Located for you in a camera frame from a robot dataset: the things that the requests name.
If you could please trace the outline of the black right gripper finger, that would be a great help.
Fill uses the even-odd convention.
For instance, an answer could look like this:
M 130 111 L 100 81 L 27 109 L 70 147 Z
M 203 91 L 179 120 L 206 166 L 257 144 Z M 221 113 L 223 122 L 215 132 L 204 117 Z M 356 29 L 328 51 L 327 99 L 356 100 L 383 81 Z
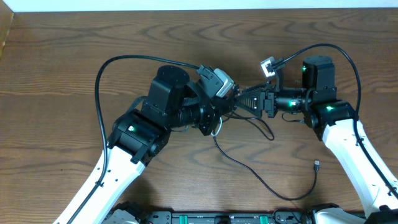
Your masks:
M 249 95 L 255 95 L 257 93 L 267 93 L 269 90 L 273 90 L 275 88 L 275 85 L 271 83 L 271 81 L 260 83 L 254 86 L 247 87 L 243 90 L 241 90 L 238 93 L 238 96 L 249 96 Z
M 262 117 L 263 102 L 256 96 L 244 96 L 236 99 L 236 106 L 241 108 L 257 118 Z

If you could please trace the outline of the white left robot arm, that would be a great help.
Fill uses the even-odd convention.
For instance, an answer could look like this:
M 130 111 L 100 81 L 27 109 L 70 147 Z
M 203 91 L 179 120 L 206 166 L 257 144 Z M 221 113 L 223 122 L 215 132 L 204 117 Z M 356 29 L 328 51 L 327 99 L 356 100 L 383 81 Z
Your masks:
M 131 106 L 113 124 L 107 151 L 56 223 L 101 223 L 126 188 L 168 143 L 173 128 L 193 125 L 213 134 L 233 109 L 234 81 L 219 68 L 200 66 L 190 81 L 180 67 L 161 66 L 142 108 Z

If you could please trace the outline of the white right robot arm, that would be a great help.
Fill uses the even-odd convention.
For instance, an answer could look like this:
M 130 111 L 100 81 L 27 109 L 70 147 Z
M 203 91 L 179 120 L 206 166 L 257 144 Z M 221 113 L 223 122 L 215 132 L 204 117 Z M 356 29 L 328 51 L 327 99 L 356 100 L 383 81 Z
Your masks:
M 262 83 L 242 91 L 237 105 L 261 117 L 278 111 L 302 113 L 305 124 L 335 155 L 364 210 L 359 218 L 337 205 L 319 205 L 302 215 L 302 223 L 397 223 L 397 178 L 370 143 L 355 110 L 336 96 L 335 66 L 330 57 L 307 57 L 302 65 L 302 87 L 287 88 L 283 73 L 269 58 L 261 63 L 266 77 L 277 83 Z

